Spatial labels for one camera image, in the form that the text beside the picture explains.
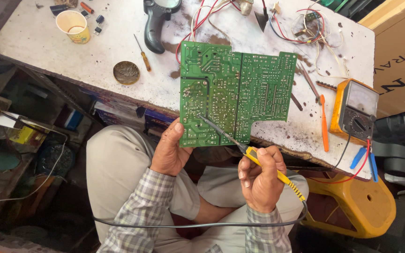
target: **beige trousers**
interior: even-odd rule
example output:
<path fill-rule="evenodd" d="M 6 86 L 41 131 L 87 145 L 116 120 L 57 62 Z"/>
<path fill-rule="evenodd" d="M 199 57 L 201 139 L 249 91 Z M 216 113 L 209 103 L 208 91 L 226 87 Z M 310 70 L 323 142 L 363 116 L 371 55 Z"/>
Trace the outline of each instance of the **beige trousers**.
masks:
<path fill-rule="evenodd" d="M 156 144 L 143 133 L 126 126 L 108 126 L 87 143 L 87 187 L 93 215 L 112 222 L 121 206 L 137 187 L 151 165 Z M 287 176 L 307 197 L 306 179 L 293 171 Z M 246 203 L 237 168 L 206 167 L 196 186 L 182 170 L 176 177 L 173 198 L 163 225 L 173 225 L 170 212 L 193 220 L 199 211 L 199 195 L 221 207 L 239 207 L 220 222 L 246 222 Z M 302 203 L 288 186 L 277 203 L 283 221 L 298 218 Z M 286 226 L 289 233 L 292 226 Z M 99 240 L 104 241 L 109 225 L 96 222 Z M 184 239 L 175 229 L 162 228 L 155 242 L 158 253 L 206 252 L 218 244 L 223 252 L 245 252 L 244 227 L 211 227 L 192 240 Z"/>

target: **green circuit board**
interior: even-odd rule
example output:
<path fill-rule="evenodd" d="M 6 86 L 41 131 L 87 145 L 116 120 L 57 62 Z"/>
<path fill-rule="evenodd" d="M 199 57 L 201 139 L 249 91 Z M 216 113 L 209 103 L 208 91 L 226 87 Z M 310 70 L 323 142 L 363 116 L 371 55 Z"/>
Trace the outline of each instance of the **green circuit board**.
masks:
<path fill-rule="evenodd" d="M 227 45 L 183 41 L 180 66 L 180 147 L 232 145 L 201 114 L 241 143 L 255 121 L 287 121 L 297 54 L 232 52 Z"/>

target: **multimeter display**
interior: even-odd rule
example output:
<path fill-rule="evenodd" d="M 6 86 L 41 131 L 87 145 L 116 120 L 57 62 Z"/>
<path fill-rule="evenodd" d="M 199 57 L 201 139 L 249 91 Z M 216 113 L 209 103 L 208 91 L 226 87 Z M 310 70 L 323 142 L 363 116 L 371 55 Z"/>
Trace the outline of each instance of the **multimeter display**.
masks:
<path fill-rule="evenodd" d="M 376 116 L 379 94 L 355 81 L 350 81 L 348 86 L 346 105 L 367 115 Z"/>

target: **black magnifier handle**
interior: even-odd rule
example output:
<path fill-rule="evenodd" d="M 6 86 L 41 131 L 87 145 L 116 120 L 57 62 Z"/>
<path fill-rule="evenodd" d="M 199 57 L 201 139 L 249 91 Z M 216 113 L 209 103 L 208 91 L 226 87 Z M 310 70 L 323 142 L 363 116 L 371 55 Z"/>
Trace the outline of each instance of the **black magnifier handle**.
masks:
<path fill-rule="evenodd" d="M 145 44 L 146 47 L 156 54 L 163 54 L 165 48 L 162 45 L 162 27 L 166 18 L 166 13 L 160 16 L 152 14 L 153 9 L 149 9 L 148 21 L 145 27 Z"/>
<path fill-rule="evenodd" d="M 172 13 L 180 9 L 182 0 L 179 0 L 173 8 L 158 5 L 154 0 L 143 0 L 143 10 L 148 14 L 145 26 L 144 39 L 146 47 L 156 54 L 163 54 L 165 48 L 162 45 L 162 27 L 165 20 L 172 18 Z"/>

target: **workbench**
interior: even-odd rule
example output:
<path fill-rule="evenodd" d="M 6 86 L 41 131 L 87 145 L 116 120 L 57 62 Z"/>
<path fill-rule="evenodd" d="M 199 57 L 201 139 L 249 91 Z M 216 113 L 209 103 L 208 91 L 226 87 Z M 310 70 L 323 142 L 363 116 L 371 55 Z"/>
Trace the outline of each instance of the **workbench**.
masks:
<path fill-rule="evenodd" d="M 274 0 L 265 2 L 271 9 Z M 148 16 L 143 12 L 142 1 L 95 0 L 86 3 L 95 10 L 95 14 L 87 20 L 91 39 L 85 45 L 77 45 L 57 28 L 55 17 L 49 9 L 49 6 L 53 5 L 52 0 L 12 1 L 0 16 L 0 57 L 33 72 L 65 79 L 93 92 L 177 117 L 180 102 L 180 65 L 175 58 L 175 49 L 180 40 L 189 33 L 192 16 L 199 8 L 200 2 L 183 1 L 180 11 L 172 14 L 171 21 L 165 22 L 162 40 L 166 52 L 162 55 L 152 53 L 144 44 L 143 30 Z M 279 2 L 281 11 L 278 20 L 284 34 L 292 36 L 289 28 L 298 16 L 296 11 L 305 9 L 312 3 L 309 0 Z M 340 47 L 333 48 L 333 51 L 340 59 L 347 58 L 346 64 L 351 77 L 373 86 L 374 32 L 319 4 L 312 6 L 312 9 L 321 10 L 326 17 L 326 26 L 331 26 L 332 34 L 328 37 L 331 45 L 341 43 L 341 30 L 344 42 Z M 209 8 L 203 8 L 201 17 L 204 17 L 208 10 Z M 262 12 L 260 1 L 257 0 L 253 5 L 253 11 Z M 95 19 L 99 14 L 104 16 L 105 21 L 103 31 L 96 36 L 92 32 L 96 28 Z M 342 81 L 339 78 L 323 77 L 315 72 L 315 44 L 295 45 L 284 41 L 273 33 L 269 23 L 262 32 L 253 12 L 249 16 L 243 16 L 232 5 L 228 5 L 212 14 L 211 21 L 231 37 L 234 51 L 264 55 L 278 55 L 280 51 L 295 52 L 300 55 L 300 62 L 314 82 L 319 80 L 337 85 Z M 152 72 L 146 71 L 134 34 L 139 38 L 149 58 Z M 214 44 L 229 44 L 208 22 L 196 32 L 196 39 Z M 125 60 L 134 62 L 140 69 L 140 79 L 131 86 L 121 85 L 113 77 L 113 66 Z M 341 75 L 338 63 L 326 47 L 322 46 L 320 49 L 317 66 L 323 74 Z M 321 107 L 315 103 L 315 96 L 300 72 L 296 72 L 294 80 L 292 93 L 303 105 L 303 111 L 290 101 L 287 122 L 256 122 L 252 125 L 251 140 L 264 145 L 277 145 L 284 153 L 332 167 L 338 162 L 346 140 L 329 134 L 330 151 L 324 152 Z M 335 92 L 319 86 L 317 89 L 325 96 L 329 125 Z M 358 145 L 349 144 L 336 169 L 337 172 L 346 175 L 356 173 L 359 166 L 355 170 L 349 166 L 359 148 Z M 371 178 L 368 162 L 357 178 Z"/>

